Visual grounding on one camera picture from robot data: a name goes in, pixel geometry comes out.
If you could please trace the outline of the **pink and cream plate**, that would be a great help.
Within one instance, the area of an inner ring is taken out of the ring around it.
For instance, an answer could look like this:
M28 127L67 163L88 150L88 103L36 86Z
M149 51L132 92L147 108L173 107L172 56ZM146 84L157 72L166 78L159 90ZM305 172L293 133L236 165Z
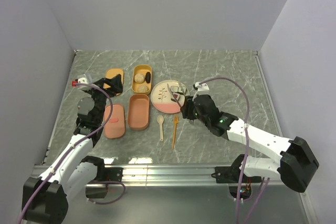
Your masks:
M166 87L168 82L169 80L164 80L154 86L151 92L151 102L158 111L174 114L177 106L170 101L170 94Z

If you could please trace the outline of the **red sushi roll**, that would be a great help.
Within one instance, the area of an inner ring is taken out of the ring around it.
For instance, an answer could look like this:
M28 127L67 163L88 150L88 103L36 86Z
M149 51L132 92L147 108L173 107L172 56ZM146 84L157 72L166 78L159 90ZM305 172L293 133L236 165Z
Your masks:
M171 101L173 102L180 102L183 97L183 94L179 94L178 92L172 92L171 93Z

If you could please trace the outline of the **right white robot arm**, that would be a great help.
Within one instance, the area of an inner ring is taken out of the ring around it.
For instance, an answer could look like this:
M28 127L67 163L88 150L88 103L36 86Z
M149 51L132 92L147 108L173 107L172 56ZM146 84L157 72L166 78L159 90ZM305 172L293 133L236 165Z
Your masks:
M303 193L319 168L319 163L306 140L276 136L251 125L232 114L221 112L210 95L185 97L182 116L199 120L215 136L248 145L262 153L263 158L243 154L228 166L215 168L212 177L218 184L252 182L262 178L279 179L293 191Z

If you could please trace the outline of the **steamed bun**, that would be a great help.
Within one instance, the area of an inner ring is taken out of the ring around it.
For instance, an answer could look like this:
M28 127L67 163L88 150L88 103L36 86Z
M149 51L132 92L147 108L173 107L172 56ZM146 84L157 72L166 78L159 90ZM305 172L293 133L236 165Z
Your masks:
M140 86L138 86L137 92L138 93L146 93L146 92L148 92L148 90L149 90L148 86L140 85Z
M137 73L135 76L134 76L134 82L135 83L138 83L138 84L141 84L145 81L145 75L142 74L142 73Z

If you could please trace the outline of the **beige spoon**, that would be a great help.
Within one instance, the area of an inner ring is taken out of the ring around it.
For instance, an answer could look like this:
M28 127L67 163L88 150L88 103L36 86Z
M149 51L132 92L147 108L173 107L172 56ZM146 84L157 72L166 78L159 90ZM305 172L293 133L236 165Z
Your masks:
M157 122L159 124L160 129L160 141L164 141L164 133L163 133L163 123L164 123L164 117L162 115L157 116Z

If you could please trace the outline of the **orange plastic fork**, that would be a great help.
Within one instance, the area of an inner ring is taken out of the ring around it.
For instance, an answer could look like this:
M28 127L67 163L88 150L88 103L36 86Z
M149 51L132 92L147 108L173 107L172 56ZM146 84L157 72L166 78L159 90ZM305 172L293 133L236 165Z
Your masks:
M175 146L176 130L177 130L178 122L179 122L179 116L178 114L175 114L174 119L173 119L174 127L173 127L173 136L172 136L172 149L174 149L174 146Z

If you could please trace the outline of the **orange lunch box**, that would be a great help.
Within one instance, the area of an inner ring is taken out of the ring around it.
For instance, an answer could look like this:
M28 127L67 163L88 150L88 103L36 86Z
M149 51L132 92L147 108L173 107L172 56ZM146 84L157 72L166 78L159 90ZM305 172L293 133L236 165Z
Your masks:
M146 81L144 81L141 84L138 84L138 83L134 82L134 76L137 73L142 73L142 74L146 75L146 73L148 71L151 73L151 82L150 83L146 83ZM137 94L146 94L146 95L150 94L151 89L152 89L152 77L153 77L153 74L152 74L152 68L151 68L151 66L149 66L149 65L137 65L134 68L134 70L133 70L133 77L132 77L132 90L133 90L133 92L137 93ZM140 86L140 85L146 85L146 86L148 86L148 88L149 88L148 92L146 92L146 93L138 93L137 90L138 90L138 86Z

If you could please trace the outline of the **pink lunch box lid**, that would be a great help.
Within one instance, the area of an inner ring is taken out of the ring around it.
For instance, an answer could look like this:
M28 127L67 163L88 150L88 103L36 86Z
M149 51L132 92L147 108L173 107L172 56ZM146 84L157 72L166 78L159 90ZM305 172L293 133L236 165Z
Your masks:
M108 123L104 126L104 135L108 139L120 138L125 134L124 107L121 104L107 105L103 121L106 121L112 110Z

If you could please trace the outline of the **yellow sushi roll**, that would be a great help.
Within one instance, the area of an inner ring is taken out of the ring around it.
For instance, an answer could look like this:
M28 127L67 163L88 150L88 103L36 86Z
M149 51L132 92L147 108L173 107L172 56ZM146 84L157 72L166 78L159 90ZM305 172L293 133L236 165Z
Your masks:
M170 86L170 89L172 92L175 92L175 93L179 92L179 86Z

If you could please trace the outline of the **metal tongs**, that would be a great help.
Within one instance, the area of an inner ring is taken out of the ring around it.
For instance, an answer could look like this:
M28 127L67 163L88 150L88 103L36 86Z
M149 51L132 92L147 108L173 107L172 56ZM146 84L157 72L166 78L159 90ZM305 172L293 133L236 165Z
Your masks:
M193 96L190 95L186 85L179 81L169 80L166 87L170 94L171 103L177 106L174 114L180 113L183 119L188 120L189 124L193 125L196 120L193 114Z

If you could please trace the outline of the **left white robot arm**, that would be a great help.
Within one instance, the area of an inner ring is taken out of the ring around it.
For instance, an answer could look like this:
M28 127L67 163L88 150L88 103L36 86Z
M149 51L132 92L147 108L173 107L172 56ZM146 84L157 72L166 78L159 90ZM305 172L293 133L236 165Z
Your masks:
M62 223L69 201L87 184L107 186L108 178L104 160L90 156L100 140L104 126L112 113L105 112L112 98L123 91L120 74L112 78L92 81L82 74L73 87L88 94L78 104L76 127L68 144L54 162L38 177L29 177L23 186L22 210L17 222Z

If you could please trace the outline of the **pink lunch box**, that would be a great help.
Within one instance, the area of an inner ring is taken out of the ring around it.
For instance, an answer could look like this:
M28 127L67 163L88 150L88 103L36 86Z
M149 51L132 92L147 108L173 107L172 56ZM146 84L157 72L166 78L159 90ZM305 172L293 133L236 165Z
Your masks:
M145 130L149 124L149 97L145 94L134 94L129 99L128 126L132 130Z

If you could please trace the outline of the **orange lunch box lid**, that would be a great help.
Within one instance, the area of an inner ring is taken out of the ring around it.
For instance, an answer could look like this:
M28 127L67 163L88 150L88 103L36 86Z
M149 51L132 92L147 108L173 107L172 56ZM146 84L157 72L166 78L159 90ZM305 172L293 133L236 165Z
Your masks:
M123 92L123 83L124 83L124 71L121 68L111 68L107 70L105 78L114 79L116 76L120 75L119 78L113 83L113 86L117 88L110 90L110 86L108 84L104 84L103 88L107 90L107 93L110 94L111 98L120 95Z

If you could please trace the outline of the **green sushi roll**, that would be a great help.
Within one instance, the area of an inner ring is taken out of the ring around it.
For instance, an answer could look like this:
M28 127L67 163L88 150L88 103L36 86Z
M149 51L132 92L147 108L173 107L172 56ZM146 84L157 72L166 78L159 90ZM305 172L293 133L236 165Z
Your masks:
M179 89L178 89L178 93L179 94L183 94L183 95L186 95L187 93L187 90L186 90L186 87L185 86L179 86Z

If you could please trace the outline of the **black sea cucumber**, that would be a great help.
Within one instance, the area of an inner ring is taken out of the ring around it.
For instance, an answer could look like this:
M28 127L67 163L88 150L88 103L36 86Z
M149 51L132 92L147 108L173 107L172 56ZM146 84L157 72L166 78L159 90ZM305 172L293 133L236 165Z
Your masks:
M149 71L145 75L145 81L146 81L146 83L151 82L151 73Z

